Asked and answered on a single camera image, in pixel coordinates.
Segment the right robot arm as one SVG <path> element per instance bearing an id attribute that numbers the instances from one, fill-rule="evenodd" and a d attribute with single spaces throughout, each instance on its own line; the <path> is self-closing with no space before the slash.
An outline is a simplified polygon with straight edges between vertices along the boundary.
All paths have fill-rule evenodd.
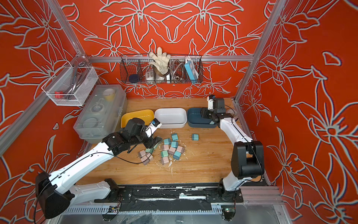
<path id="1" fill-rule="evenodd" d="M 264 150 L 260 141 L 250 138 L 237 125 L 232 114 L 226 112 L 225 100 L 215 95 L 207 97 L 208 106 L 200 114 L 210 119 L 233 144 L 231 172 L 219 182 L 219 193 L 225 195 L 240 189 L 246 182 L 264 175 Z"/>

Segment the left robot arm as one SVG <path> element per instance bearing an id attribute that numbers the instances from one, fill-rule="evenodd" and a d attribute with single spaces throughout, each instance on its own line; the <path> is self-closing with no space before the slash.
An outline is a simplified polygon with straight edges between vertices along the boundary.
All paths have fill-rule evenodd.
<path id="1" fill-rule="evenodd" d="M 46 219 L 52 219 L 72 205 L 105 199 L 118 191 L 117 184 L 110 178 L 87 185 L 76 185 L 76 182 L 99 165 L 118 158 L 122 152 L 130 152 L 137 145 L 154 148 L 162 141 L 162 138 L 153 136 L 161 126 L 157 119 L 147 126 L 142 119 L 133 118 L 124 128 L 107 135 L 92 150 L 70 164 L 52 173 L 39 173 L 35 178 L 35 205 L 40 206 Z"/>

